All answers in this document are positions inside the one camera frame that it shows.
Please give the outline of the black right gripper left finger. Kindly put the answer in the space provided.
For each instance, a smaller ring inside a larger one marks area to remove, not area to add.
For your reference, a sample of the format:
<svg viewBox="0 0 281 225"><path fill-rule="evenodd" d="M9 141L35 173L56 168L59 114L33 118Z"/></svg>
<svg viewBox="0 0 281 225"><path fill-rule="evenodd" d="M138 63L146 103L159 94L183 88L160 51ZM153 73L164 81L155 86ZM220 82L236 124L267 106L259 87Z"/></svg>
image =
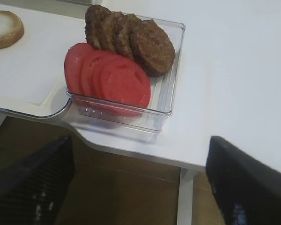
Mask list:
<svg viewBox="0 0 281 225"><path fill-rule="evenodd" d="M75 172L70 136L0 171L0 225L52 225Z"/></svg>

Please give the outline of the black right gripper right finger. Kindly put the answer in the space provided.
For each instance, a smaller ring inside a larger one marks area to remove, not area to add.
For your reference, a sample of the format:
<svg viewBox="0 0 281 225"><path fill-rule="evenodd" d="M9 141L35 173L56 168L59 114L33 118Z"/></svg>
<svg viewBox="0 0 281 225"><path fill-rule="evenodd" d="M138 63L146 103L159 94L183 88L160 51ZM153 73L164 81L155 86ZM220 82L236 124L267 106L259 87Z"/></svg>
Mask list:
<svg viewBox="0 0 281 225"><path fill-rule="evenodd" d="M206 174L225 224L281 225L280 172L212 136Z"/></svg>

